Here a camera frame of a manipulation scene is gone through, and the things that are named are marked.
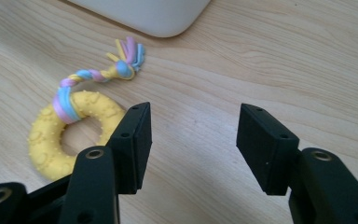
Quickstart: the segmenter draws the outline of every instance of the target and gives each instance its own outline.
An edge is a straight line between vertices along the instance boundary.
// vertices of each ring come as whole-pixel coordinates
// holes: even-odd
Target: light wood surface
[[[83,83],[125,108],[152,105],[144,187],[120,196],[122,223],[290,223],[288,197],[265,195],[236,148],[241,103],[258,105],[300,139],[337,154],[358,179],[358,0],[213,0],[183,34],[159,39],[64,1],[0,0],[0,183],[48,183],[27,135],[59,82],[105,69],[115,38],[146,61],[132,81]],[[71,125],[76,153],[99,123]]]

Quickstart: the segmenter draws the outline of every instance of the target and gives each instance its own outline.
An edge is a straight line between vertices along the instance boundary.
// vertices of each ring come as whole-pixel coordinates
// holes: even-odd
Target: white plastic object
[[[210,0],[69,0],[156,37],[181,34]]]

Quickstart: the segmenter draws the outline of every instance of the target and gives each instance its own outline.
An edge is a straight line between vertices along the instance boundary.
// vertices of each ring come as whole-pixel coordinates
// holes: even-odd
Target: dog chew toy
[[[97,143],[104,146],[124,117],[124,110],[108,97],[91,91],[71,93],[71,88],[86,80],[106,82],[113,78],[133,79],[144,62],[145,49],[132,37],[127,42],[116,40],[118,57],[106,56],[115,62],[106,71],[79,70],[63,79],[52,104],[43,108],[32,125],[28,137],[29,155],[36,169],[46,178],[57,180],[72,173],[76,156],[62,151],[61,135],[66,125],[85,117],[96,118],[102,124]]]

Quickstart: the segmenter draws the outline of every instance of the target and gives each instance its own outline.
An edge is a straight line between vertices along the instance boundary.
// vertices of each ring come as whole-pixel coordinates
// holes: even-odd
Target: textured yellow ring
[[[97,146],[104,146],[124,117],[124,110],[110,98],[91,91],[71,94],[71,103],[82,119],[93,117],[101,122],[102,134]],[[46,178],[60,179],[72,173],[76,156],[62,151],[61,135],[67,124],[56,115],[52,105],[43,108],[29,134],[29,155],[36,169]]]

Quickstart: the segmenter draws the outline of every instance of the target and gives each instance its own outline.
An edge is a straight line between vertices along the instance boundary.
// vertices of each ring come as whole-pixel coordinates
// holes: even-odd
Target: braided rope
[[[66,124],[74,123],[81,118],[74,109],[70,95],[71,88],[80,82],[94,80],[107,82],[113,78],[133,79],[144,62],[145,48],[137,44],[132,37],[127,37],[127,43],[116,40],[118,56],[107,53],[106,56],[115,62],[108,70],[82,69],[78,70],[60,82],[57,94],[53,99],[53,107],[58,117]]]

